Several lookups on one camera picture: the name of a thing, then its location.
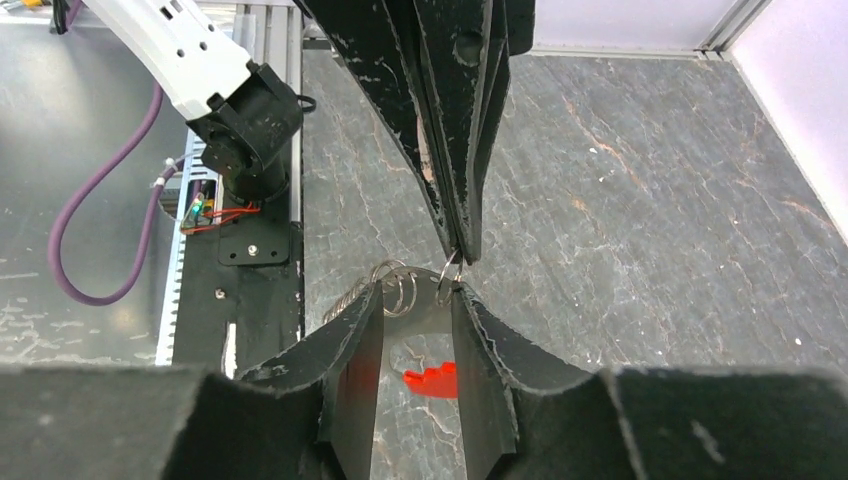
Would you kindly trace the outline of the red key tag with keyring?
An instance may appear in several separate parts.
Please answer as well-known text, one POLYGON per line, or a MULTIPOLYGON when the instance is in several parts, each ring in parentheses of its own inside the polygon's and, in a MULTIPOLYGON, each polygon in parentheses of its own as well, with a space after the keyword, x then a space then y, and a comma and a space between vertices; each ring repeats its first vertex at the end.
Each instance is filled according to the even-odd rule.
POLYGON ((453 279, 444 271, 433 272, 407 265, 399 260, 384 260, 358 278, 323 315, 324 324, 337 318, 366 287, 380 283, 383 288, 384 340, 382 366, 401 380, 416 395, 456 399, 457 367, 453 360, 437 360, 419 370, 399 370, 392 366, 391 351, 405 340, 418 335, 450 335, 453 279))

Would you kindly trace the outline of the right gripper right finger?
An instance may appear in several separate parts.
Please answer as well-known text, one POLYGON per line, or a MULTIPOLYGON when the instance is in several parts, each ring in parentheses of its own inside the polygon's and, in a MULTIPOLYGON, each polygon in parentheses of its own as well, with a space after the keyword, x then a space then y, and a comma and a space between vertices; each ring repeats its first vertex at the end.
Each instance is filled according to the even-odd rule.
POLYGON ((520 334, 466 284, 452 291, 451 315, 468 478, 540 476, 562 428, 555 405, 589 372, 520 334))

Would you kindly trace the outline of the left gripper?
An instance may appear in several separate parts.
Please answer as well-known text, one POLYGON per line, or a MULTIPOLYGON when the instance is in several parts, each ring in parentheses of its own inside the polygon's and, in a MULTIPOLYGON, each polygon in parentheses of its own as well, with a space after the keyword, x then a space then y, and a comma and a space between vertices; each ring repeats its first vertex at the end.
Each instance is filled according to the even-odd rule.
POLYGON ((319 25, 403 155, 443 252, 482 256, 482 193, 509 83, 509 55, 533 46, 535 0, 417 1, 417 62, 430 161, 385 1, 299 1, 319 25))

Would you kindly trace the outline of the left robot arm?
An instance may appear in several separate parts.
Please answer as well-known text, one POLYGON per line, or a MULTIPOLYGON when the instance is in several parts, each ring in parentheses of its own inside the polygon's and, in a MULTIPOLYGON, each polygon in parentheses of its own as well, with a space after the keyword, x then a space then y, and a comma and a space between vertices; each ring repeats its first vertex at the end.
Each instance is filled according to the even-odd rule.
MULTIPOLYGON (((304 116, 293 88, 192 1, 93 1, 145 65, 203 162, 239 200, 288 185, 284 149, 304 116)), ((415 175, 445 256, 482 255, 482 194, 510 83, 534 40, 532 1, 303 1, 415 175)))

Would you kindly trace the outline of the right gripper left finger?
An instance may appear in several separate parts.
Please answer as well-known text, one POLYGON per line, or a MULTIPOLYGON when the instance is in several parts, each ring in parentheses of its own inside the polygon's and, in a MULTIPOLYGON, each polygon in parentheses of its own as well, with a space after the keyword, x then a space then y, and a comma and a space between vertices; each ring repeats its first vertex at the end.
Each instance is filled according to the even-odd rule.
POLYGON ((384 343, 380 282, 239 381, 269 393, 252 479, 367 479, 384 343))

